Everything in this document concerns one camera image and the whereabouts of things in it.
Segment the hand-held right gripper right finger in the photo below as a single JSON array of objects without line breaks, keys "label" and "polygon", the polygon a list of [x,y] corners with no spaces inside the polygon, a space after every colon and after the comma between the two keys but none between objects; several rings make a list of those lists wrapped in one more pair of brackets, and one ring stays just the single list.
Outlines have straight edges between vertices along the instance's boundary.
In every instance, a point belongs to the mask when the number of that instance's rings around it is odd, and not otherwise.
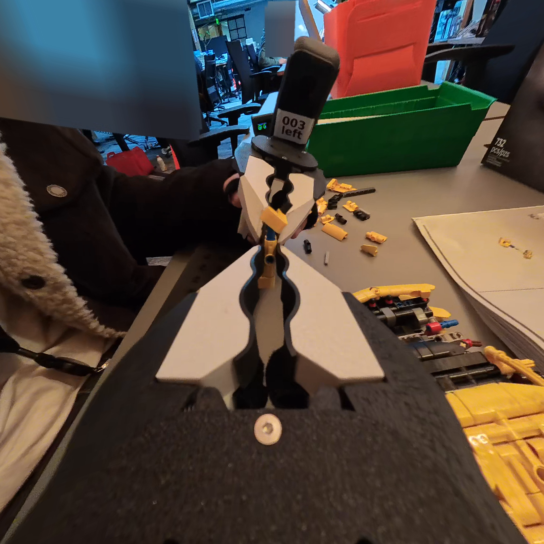
[{"label": "hand-held right gripper right finger", "polygon": [[322,390],[384,381],[357,316],[361,304],[287,248],[279,249],[283,343],[267,363],[277,409],[304,409]]}]

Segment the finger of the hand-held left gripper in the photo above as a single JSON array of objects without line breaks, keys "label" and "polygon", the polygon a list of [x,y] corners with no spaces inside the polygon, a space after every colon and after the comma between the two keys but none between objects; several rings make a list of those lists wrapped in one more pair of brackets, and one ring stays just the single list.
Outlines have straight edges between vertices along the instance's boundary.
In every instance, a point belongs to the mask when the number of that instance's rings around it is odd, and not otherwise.
[{"label": "finger of the hand-held left gripper", "polygon": [[257,244],[260,243],[263,228],[261,214],[269,206],[269,177],[273,177],[273,166],[261,158],[249,156],[238,188],[241,202],[238,233],[243,238],[250,236]]},{"label": "finger of the hand-held left gripper", "polygon": [[287,226],[279,233],[279,244],[285,244],[303,229],[316,201],[313,177],[305,173],[291,173],[288,179],[293,186],[292,191],[287,195],[291,207],[284,212],[287,217]]}]

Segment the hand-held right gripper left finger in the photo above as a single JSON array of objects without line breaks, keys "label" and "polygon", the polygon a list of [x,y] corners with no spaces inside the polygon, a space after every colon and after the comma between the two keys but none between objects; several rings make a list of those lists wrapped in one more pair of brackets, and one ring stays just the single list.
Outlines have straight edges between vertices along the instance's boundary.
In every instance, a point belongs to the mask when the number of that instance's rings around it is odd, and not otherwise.
[{"label": "hand-held right gripper left finger", "polygon": [[159,382],[215,388],[238,409],[266,405],[254,316],[263,267],[263,248],[255,246],[189,297]]}]

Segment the yellow connector brick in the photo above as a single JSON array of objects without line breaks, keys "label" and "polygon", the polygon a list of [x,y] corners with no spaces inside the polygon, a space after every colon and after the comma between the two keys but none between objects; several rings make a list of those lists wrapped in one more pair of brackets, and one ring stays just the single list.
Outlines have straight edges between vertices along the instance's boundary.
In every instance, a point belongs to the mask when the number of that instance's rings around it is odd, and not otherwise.
[{"label": "yellow connector brick", "polygon": [[278,234],[282,233],[288,225],[287,216],[280,209],[274,209],[271,206],[262,211],[260,219],[263,224]]}]

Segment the yellow brick with blue pins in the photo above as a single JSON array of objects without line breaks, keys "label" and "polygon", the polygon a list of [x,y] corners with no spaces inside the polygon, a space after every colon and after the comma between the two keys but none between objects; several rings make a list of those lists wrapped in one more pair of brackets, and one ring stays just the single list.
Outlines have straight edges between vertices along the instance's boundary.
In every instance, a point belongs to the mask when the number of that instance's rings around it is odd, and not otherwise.
[{"label": "yellow brick with blue pins", "polygon": [[271,227],[267,227],[262,246],[264,251],[263,272],[258,279],[258,288],[260,290],[272,289],[275,286],[276,278],[277,234]]}]

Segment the yellow toy brick car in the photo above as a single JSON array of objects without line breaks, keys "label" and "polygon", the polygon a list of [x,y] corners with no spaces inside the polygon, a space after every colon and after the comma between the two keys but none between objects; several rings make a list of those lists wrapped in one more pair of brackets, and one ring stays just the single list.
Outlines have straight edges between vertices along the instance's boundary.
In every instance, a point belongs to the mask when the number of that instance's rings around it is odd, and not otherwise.
[{"label": "yellow toy brick car", "polygon": [[543,543],[543,372],[462,333],[429,304],[435,286],[371,287],[353,295],[415,355],[444,392],[494,496],[528,543]]}]

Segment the grey desk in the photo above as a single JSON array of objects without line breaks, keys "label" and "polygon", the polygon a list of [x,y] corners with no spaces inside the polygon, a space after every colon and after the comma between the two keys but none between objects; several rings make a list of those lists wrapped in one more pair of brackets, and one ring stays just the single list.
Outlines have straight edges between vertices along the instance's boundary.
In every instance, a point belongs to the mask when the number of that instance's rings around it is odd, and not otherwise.
[{"label": "grey desk", "polygon": [[[427,242],[423,241],[423,236],[412,219],[453,212],[527,207],[530,203],[543,203],[542,194],[477,167],[475,160],[465,158],[457,168],[360,176],[353,181],[375,184],[377,192],[371,195],[370,220],[359,222],[358,226],[352,226],[352,222],[349,222],[346,241],[333,242],[330,236],[310,230],[313,249],[309,257],[299,256],[291,250],[293,248],[301,251],[300,245],[292,243],[287,249],[349,294],[353,287],[377,287],[381,282],[393,280],[423,280],[424,283],[434,284],[439,288],[436,302],[445,303],[449,309],[460,311],[455,316],[464,319],[461,332],[475,332],[479,340],[490,341],[491,345],[510,351],[475,314],[467,298],[464,302],[461,301],[459,292],[454,291],[453,279],[443,265],[439,264]],[[358,250],[367,223],[388,237],[385,253],[379,252],[377,257]],[[330,262],[328,266],[324,266],[324,254],[327,251],[330,252]],[[254,314],[262,363],[268,361],[268,355],[272,353],[270,349],[279,348],[283,343],[280,288],[260,290],[260,300]],[[191,303],[189,297],[196,293],[187,295],[143,338],[143,341],[152,343],[151,351],[156,356],[152,375],[155,380],[157,371],[187,316]],[[362,329],[370,345],[371,338],[377,337],[385,342],[386,347],[401,348],[400,341],[392,332],[384,324],[380,324],[376,317],[371,316],[369,309],[360,304],[362,309],[356,315],[363,319]],[[371,347],[385,376],[385,356],[378,354],[377,347]]]}]

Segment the person's left hand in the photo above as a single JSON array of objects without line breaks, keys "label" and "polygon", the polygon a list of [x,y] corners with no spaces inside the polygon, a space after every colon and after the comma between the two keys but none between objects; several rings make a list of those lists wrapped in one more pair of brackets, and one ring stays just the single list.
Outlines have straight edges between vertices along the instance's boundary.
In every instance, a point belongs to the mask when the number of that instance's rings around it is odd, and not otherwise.
[{"label": "person's left hand", "polygon": [[231,175],[223,185],[223,192],[226,195],[229,203],[236,208],[241,208],[241,201],[238,195],[238,188],[240,183],[240,174],[235,173]]}]

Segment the loose yellow brick panels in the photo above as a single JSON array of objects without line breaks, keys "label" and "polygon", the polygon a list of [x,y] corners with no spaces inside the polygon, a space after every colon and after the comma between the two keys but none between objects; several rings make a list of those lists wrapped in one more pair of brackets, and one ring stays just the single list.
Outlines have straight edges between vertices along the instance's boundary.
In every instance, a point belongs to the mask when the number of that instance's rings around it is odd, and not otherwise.
[{"label": "loose yellow brick panels", "polygon": [[357,202],[356,197],[374,194],[375,187],[355,189],[350,184],[340,183],[335,178],[326,185],[326,191],[332,193],[328,199],[320,197],[316,201],[318,220],[322,224],[322,232],[337,241],[344,241],[348,232],[343,228],[347,224],[346,216],[338,212],[338,206],[349,213],[357,221],[368,221],[371,215]]}]

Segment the loose black bricks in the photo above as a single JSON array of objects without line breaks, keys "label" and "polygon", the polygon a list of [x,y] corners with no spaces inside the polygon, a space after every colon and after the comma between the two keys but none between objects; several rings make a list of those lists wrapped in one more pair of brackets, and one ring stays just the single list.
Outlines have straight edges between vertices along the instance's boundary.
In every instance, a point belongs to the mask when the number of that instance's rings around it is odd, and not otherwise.
[{"label": "loose black bricks", "polygon": [[316,201],[317,220],[322,232],[336,241],[344,241],[348,237],[345,229],[348,218],[366,221],[370,214],[364,211],[353,199],[336,200],[335,195],[327,200],[324,197]]}]

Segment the dark perforated panel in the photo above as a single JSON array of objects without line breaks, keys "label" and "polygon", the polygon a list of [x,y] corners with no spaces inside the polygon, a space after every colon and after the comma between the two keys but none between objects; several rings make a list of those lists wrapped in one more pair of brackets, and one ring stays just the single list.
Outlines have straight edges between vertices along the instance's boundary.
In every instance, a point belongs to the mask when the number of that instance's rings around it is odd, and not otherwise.
[{"label": "dark perforated panel", "polygon": [[251,248],[252,244],[247,241],[233,244],[209,243],[198,246],[192,252],[174,255],[165,269],[170,291],[163,311],[168,312],[187,295],[196,293]]}]

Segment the red plastic bin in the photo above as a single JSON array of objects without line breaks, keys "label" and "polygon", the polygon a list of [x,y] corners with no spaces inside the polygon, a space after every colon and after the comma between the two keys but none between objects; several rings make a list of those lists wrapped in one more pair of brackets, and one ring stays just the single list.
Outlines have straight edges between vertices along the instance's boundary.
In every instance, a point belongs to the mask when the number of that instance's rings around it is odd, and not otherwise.
[{"label": "red plastic bin", "polygon": [[435,1],[345,1],[324,15],[341,64],[333,99],[420,85]]}]

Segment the red bag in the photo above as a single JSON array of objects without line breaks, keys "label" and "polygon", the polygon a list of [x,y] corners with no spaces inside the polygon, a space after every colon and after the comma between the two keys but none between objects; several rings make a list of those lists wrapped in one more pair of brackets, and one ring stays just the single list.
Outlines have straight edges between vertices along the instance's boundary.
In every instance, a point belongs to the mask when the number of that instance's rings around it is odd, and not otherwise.
[{"label": "red bag", "polygon": [[138,146],[121,153],[108,153],[105,163],[127,176],[148,176],[154,172],[152,162]]}]

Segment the white shirt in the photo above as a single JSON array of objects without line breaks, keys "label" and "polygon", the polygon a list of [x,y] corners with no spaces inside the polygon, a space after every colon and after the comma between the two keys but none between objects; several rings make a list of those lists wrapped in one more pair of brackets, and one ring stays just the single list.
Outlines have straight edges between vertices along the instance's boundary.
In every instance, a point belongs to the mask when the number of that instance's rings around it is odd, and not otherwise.
[{"label": "white shirt", "polygon": [[[20,346],[97,367],[113,339],[65,326],[1,289],[1,327]],[[1,354],[1,510],[29,478],[66,422],[83,377]]]}]

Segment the toy car set box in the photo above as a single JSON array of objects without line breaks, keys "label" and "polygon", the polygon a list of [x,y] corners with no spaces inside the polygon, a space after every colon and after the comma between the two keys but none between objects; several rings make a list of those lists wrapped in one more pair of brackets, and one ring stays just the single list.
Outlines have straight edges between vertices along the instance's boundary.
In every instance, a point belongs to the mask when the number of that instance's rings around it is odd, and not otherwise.
[{"label": "toy car set box", "polygon": [[543,193],[543,47],[481,164]]}]

